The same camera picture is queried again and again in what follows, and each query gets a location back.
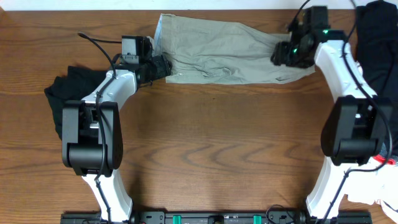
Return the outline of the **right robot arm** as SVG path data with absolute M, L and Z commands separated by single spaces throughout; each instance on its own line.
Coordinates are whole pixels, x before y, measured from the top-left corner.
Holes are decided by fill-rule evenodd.
M 366 83 L 354 61 L 348 36 L 333 30 L 325 6 L 303 5 L 289 25 L 290 40 L 279 42 L 274 65 L 308 68 L 323 73 L 334 100 L 322 129 L 324 160 L 317 182 L 305 199 L 305 210 L 267 212 L 271 223 L 371 223 L 366 212 L 342 212 L 340 202 L 380 202 L 391 173 L 387 161 L 377 161 L 384 141 L 392 139 L 392 103 Z

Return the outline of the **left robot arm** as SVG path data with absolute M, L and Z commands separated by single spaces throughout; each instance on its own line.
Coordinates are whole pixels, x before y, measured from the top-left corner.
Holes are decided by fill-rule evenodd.
M 140 87 L 171 74 L 164 55 L 154 55 L 149 37 L 124 35 L 121 53 L 109 57 L 104 80 L 81 100 L 69 100 L 62 114 L 62 161 L 92 189 L 100 211 L 66 213 L 61 223 L 139 223 L 119 167 L 123 136 L 119 112 Z

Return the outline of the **khaki green shorts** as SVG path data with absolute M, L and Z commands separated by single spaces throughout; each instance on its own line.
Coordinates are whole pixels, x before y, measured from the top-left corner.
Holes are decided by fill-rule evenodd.
M 276 44 L 288 39 L 287 34 L 267 34 L 238 22 L 161 14 L 154 50 L 172 63 L 168 83 L 286 84 L 315 71 L 271 62 Z

